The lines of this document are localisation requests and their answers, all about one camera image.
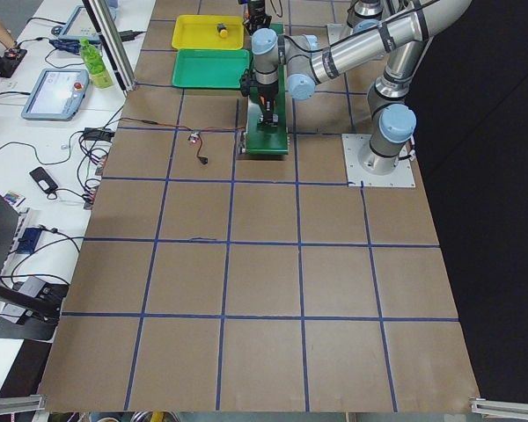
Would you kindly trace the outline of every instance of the yellow object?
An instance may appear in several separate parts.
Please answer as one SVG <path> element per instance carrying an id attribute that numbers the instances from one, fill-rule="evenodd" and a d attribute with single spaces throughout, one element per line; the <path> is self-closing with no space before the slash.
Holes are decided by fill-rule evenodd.
<path id="1" fill-rule="evenodd" d="M 216 31 L 219 24 L 223 31 Z M 200 50 L 240 50 L 245 41 L 245 28 L 240 16 L 180 15 L 176 19 L 172 47 Z"/>
<path id="2" fill-rule="evenodd" d="M 162 419 L 165 418 L 165 413 L 163 411 L 154 411 L 150 417 L 150 422 L 162 422 Z"/>

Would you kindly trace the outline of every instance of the green platform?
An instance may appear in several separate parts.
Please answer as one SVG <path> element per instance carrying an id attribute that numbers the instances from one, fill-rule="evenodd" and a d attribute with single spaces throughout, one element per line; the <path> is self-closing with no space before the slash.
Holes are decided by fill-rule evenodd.
<path id="1" fill-rule="evenodd" d="M 283 24 L 272 24 L 270 28 L 277 34 L 283 34 Z M 245 154 L 281 156 L 289 152 L 285 115 L 285 76 L 283 71 L 283 66 L 280 66 L 278 69 L 279 92 L 275 98 L 274 110 L 274 113 L 278 115 L 277 126 L 272 127 L 260 124 L 260 117 L 262 115 L 259 106 L 260 96 L 256 88 L 251 88 L 250 90 L 243 150 Z"/>

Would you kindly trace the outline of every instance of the white surface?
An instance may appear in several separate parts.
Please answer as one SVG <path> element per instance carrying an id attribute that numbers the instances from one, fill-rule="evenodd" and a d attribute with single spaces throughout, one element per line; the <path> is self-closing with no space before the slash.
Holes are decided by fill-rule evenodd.
<path id="1" fill-rule="evenodd" d="M 116 19 L 118 29 L 121 31 L 128 29 L 145 31 L 154 3 L 155 0 L 120 0 Z M 34 16 L 66 21 L 79 4 L 81 4 L 79 0 L 44 0 Z M 40 36 L 53 38 L 50 30 L 54 25 L 33 20 L 20 34 L 18 40 L 28 40 Z M 135 40 L 123 44 L 133 68 L 138 60 L 143 40 L 144 35 L 139 35 Z M 0 79 L 0 92 L 31 91 L 41 71 L 50 68 L 44 62 L 44 57 L 52 49 L 46 40 L 26 42 L 22 48 L 28 50 L 27 56 L 16 70 L 13 78 Z M 105 60 L 107 67 L 110 68 L 107 58 Z M 50 61 L 57 66 L 81 62 L 79 56 L 66 52 L 54 52 Z M 84 65 L 80 65 L 69 69 L 83 68 Z M 30 143 L 38 150 L 41 161 L 54 162 L 63 160 L 68 156 L 66 145 L 72 133 L 82 130 L 84 127 L 104 126 L 114 112 L 122 106 L 125 97 L 117 84 L 104 90 L 90 86 L 80 111 L 75 117 L 70 121 L 57 122 L 22 119 L 20 114 L 26 100 L 27 97 L 21 96 L 0 97 L 0 147 L 7 142 Z M 78 148 L 77 137 L 75 136 L 73 140 L 72 157 L 67 163 L 43 167 L 60 187 L 82 192 L 77 182 L 76 171 L 83 154 Z M 34 218 L 35 224 L 43 224 L 48 228 L 57 227 L 69 236 L 82 236 L 88 225 L 90 212 L 83 210 L 83 202 L 70 193 L 59 193 L 59 200 L 47 200 L 46 195 L 28 175 L 29 171 L 40 165 L 36 161 L 32 149 L 19 145 L 5 147 L 0 151 L 0 193 L 4 194 L 12 190 L 25 196 L 24 207 L 40 210 Z M 58 235 L 43 233 L 39 245 L 60 238 Z M 15 265 L 20 259 L 21 257 L 15 257 L 10 265 Z M 65 241 L 50 246 L 29 258 L 19 268 L 17 274 L 51 273 L 70 280 L 76 261 L 77 251 L 74 245 Z M 47 277 L 43 277 L 43 279 L 58 282 L 54 279 L 48 280 Z M 0 389 L 21 343 L 21 340 L 0 339 Z"/>
<path id="2" fill-rule="evenodd" d="M 367 134 L 343 134 L 342 144 L 344 145 L 344 159 L 346 161 L 346 175 L 349 186 L 360 187 L 415 187 L 413 170 L 408 160 L 399 161 L 399 165 L 386 176 L 377 176 L 366 171 L 358 162 L 358 151 L 370 140 L 371 135 Z M 400 155 L 405 156 L 407 148 L 403 147 Z"/>

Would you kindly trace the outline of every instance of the white table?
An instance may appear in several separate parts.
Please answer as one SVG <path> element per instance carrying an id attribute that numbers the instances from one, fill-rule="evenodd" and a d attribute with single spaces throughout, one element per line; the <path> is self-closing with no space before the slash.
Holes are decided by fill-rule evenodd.
<path id="1" fill-rule="evenodd" d="M 146 31 L 154 3 L 155 0 L 120 0 L 116 26 L 120 31 L 128 29 Z M 78 0 L 44 0 L 34 16 L 65 21 L 80 4 Z M 40 36 L 51 38 L 50 30 L 53 25 L 55 24 L 33 20 L 20 34 L 18 40 L 29 40 Z M 133 68 L 138 60 L 143 39 L 144 35 L 139 35 L 135 40 L 124 43 Z M 28 50 L 27 56 L 11 79 L 0 80 L 0 92 L 31 91 L 40 72 L 50 68 L 44 62 L 44 57 L 52 49 L 46 40 L 29 41 L 24 43 L 22 48 Z M 50 60 L 57 66 L 81 62 L 79 56 L 65 52 L 54 52 Z M 78 68 L 83 69 L 84 65 L 75 67 Z M 41 161 L 48 163 L 60 161 L 68 156 L 66 146 L 70 135 L 74 132 L 84 127 L 103 127 L 114 112 L 123 105 L 125 97 L 116 82 L 114 86 L 104 90 L 91 85 L 75 117 L 71 121 L 57 122 L 22 119 L 20 114 L 26 100 L 27 97 L 21 96 L 0 97 L 0 146 L 13 141 L 32 144 L 38 150 Z M 72 143 L 72 157 L 69 161 L 44 167 L 60 187 L 81 192 L 76 172 L 82 157 L 83 154 L 78 148 L 75 137 Z M 70 193 L 59 193 L 59 200 L 48 200 L 28 175 L 29 171 L 40 165 L 30 148 L 11 145 L 1 150 L 0 193 L 13 191 L 25 196 L 24 206 L 39 210 L 35 216 L 35 224 L 43 224 L 49 228 L 57 227 L 69 236 L 83 236 L 90 212 L 83 210 L 83 202 Z M 47 244 L 58 238 L 56 235 L 44 233 L 40 244 Z M 70 280 L 76 261 L 77 251 L 74 245 L 71 242 L 61 242 L 28 259 L 20 270 L 22 273 L 52 273 Z M 21 343 L 21 340 L 0 339 L 0 389 Z"/>

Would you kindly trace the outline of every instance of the blue joint cap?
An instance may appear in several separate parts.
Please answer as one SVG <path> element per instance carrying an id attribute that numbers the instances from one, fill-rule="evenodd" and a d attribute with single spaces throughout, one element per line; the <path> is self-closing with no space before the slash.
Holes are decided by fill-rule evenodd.
<path id="1" fill-rule="evenodd" d="M 315 35 L 304 35 L 304 37 L 307 39 L 307 42 L 309 43 L 309 48 L 311 50 L 318 50 L 319 49 L 319 40 L 317 40 L 317 36 L 315 36 Z"/>
<path id="2" fill-rule="evenodd" d="M 365 19 L 354 27 L 353 33 L 362 33 L 372 26 L 378 26 L 379 21 L 377 19 Z"/>
<path id="3" fill-rule="evenodd" d="M 416 128 L 413 110 L 404 104 L 391 104 L 381 113 L 379 130 L 391 143 L 406 142 Z"/>
<path id="4" fill-rule="evenodd" d="M 253 33 L 252 45 L 254 55 L 264 55 L 271 51 L 278 43 L 278 36 L 274 30 L 261 28 Z"/>
<path id="5" fill-rule="evenodd" d="M 288 92 L 297 101 L 309 99 L 315 93 L 315 81 L 301 73 L 289 75 L 287 84 Z"/>

